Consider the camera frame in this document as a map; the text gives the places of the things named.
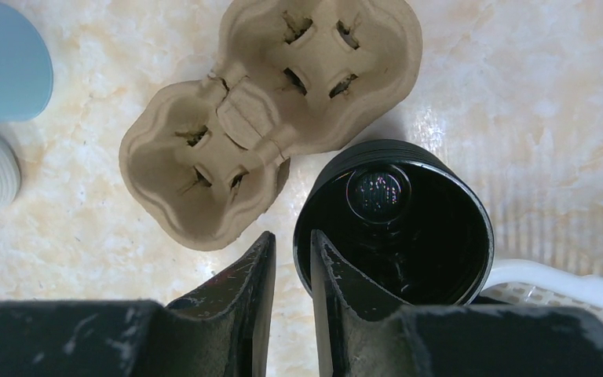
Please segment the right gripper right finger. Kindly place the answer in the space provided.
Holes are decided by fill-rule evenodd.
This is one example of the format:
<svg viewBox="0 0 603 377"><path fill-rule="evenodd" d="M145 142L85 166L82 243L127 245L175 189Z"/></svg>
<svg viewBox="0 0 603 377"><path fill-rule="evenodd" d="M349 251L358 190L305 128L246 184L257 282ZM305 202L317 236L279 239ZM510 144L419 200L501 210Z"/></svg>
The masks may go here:
<svg viewBox="0 0 603 377"><path fill-rule="evenodd" d="M603 376L603 323L554 306L412 306L311 234L322 376Z"/></svg>

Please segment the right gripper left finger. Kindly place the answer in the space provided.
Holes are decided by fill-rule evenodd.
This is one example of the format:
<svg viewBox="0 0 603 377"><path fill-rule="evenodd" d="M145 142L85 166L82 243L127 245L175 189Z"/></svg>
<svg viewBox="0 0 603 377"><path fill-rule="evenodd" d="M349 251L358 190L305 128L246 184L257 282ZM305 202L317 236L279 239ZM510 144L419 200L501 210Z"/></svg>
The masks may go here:
<svg viewBox="0 0 603 377"><path fill-rule="evenodd" d="M0 376L263 376L276 238L167 305L0 302Z"/></svg>

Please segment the stack of black cups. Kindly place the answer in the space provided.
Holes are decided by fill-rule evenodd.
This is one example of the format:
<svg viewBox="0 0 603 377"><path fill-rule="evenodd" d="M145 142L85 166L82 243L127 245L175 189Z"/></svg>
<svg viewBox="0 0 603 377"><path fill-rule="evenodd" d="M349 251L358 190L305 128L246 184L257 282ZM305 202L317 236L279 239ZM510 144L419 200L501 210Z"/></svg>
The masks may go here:
<svg viewBox="0 0 603 377"><path fill-rule="evenodd" d="M472 302L495 257L491 220L477 194L433 153L407 141L353 145L320 171L294 229L294 263L306 290L314 230L412 305Z"/></svg>

